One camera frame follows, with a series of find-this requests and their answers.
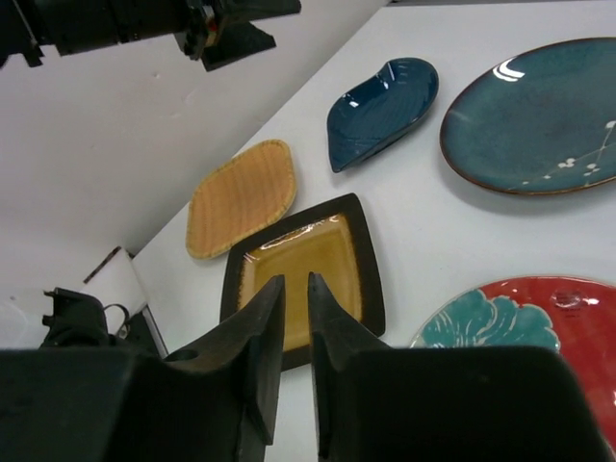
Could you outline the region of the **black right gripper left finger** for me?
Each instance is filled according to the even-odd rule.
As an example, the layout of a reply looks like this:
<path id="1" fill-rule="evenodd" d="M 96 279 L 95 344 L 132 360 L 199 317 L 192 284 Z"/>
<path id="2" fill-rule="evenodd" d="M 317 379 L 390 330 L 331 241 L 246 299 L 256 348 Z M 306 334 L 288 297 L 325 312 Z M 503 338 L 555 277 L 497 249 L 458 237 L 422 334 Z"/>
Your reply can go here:
<path id="1" fill-rule="evenodd" d="M 237 313 L 172 352 L 183 441 L 194 461 L 261 461 L 273 442 L 282 372 L 285 279 L 271 278 Z"/>

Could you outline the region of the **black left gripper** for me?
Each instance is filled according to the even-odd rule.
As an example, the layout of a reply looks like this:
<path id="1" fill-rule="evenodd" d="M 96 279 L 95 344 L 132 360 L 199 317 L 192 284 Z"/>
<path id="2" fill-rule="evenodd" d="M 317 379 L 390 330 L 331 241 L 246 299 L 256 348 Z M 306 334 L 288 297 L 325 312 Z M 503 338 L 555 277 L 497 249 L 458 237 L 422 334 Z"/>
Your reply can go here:
<path id="1" fill-rule="evenodd" d="M 189 1 L 182 51 L 208 71 L 276 47 L 256 20 L 298 14 L 298 0 Z"/>

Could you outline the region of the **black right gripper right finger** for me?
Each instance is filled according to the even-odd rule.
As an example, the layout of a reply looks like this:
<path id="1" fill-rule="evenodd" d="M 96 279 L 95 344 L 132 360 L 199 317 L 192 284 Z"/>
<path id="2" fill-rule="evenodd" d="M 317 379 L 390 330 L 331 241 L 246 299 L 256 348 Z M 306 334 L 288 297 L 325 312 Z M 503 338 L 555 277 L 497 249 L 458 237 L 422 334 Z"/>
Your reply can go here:
<path id="1" fill-rule="evenodd" d="M 322 275 L 308 280 L 320 460 L 391 460 L 398 396 L 394 351 L 338 303 Z"/>

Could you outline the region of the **yellow square plate dark rim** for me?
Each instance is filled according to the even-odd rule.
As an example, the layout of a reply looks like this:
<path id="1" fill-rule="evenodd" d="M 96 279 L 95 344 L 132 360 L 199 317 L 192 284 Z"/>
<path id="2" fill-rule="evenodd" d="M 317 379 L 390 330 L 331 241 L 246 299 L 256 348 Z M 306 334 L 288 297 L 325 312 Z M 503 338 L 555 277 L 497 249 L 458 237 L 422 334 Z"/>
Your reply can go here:
<path id="1" fill-rule="evenodd" d="M 291 215 L 235 244 L 228 256 L 219 318 L 225 321 L 274 276 L 285 278 L 282 368 L 310 361 L 308 282 L 320 274 L 336 301 L 375 336 L 386 329 L 372 238 L 359 197 L 348 193 Z"/>

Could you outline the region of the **woven bamboo tray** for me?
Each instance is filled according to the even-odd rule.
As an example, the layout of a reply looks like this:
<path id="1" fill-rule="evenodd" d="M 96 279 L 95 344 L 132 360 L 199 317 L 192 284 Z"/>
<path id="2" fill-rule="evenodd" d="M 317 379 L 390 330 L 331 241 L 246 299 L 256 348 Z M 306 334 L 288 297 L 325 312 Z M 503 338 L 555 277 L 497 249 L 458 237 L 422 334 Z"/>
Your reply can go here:
<path id="1" fill-rule="evenodd" d="M 186 249 L 211 259 L 280 220 L 297 192 L 291 148 L 261 141 L 205 177 L 189 202 Z"/>

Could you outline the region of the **blue leaf-shaped dish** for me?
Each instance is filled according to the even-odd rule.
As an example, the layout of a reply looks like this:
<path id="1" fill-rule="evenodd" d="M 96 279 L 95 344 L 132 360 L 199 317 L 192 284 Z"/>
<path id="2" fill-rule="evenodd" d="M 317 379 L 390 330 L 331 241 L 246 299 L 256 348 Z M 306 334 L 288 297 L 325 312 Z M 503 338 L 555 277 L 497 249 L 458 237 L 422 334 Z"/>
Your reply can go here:
<path id="1" fill-rule="evenodd" d="M 346 91 L 326 119 L 332 171 L 355 167 L 409 134 L 431 109 L 439 85 L 431 63 L 397 58 Z"/>

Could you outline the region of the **red teal floral plate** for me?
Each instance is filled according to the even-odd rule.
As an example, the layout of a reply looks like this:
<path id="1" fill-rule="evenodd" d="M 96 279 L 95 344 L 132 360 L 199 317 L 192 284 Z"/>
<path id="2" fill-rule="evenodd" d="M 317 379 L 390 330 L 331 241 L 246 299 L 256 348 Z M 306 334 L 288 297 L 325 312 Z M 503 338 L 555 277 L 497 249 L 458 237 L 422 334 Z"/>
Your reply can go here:
<path id="1" fill-rule="evenodd" d="M 536 346 L 572 367 L 610 446 L 615 444 L 615 288 L 532 275 L 468 290 L 437 310 L 411 347 Z"/>

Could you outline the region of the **teal round plate brown rim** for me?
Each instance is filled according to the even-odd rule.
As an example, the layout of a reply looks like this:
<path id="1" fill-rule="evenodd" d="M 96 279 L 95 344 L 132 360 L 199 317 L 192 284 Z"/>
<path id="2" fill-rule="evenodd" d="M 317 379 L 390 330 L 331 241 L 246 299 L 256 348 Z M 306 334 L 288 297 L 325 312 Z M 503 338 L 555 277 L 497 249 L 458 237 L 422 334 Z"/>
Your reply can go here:
<path id="1" fill-rule="evenodd" d="M 615 39 L 578 38 L 496 64 L 451 103 L 448 166 L 499 193 L 548 195 L 615 178 Z"/>

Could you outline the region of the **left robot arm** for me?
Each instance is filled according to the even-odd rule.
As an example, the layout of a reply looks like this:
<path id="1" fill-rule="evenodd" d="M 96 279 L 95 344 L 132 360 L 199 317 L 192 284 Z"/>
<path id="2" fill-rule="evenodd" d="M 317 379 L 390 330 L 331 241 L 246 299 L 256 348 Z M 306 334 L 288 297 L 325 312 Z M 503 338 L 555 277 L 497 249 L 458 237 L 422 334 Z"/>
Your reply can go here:
<path id="1" fill-rule="evenodd" d="M 1 60 L 42 64 L 45 46 L 62 56 L 174 36 L 180 50 L 213 71 L 270 50 L 255 21 L 298 14 L 298 0 L 60 0 L 1 4 Z"/>

